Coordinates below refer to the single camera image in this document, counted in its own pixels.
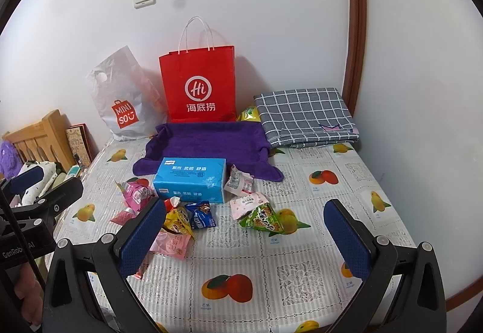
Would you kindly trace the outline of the person's left hand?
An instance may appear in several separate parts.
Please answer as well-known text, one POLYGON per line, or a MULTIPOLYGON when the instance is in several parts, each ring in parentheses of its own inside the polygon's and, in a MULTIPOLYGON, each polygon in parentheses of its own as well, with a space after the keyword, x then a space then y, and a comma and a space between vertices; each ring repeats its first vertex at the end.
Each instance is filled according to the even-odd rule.
POLYGON ((39 326, 43 313, 43 290, 29 264, 23 264, 14 290, 22 301, 21 315, 33 326, 39 326))

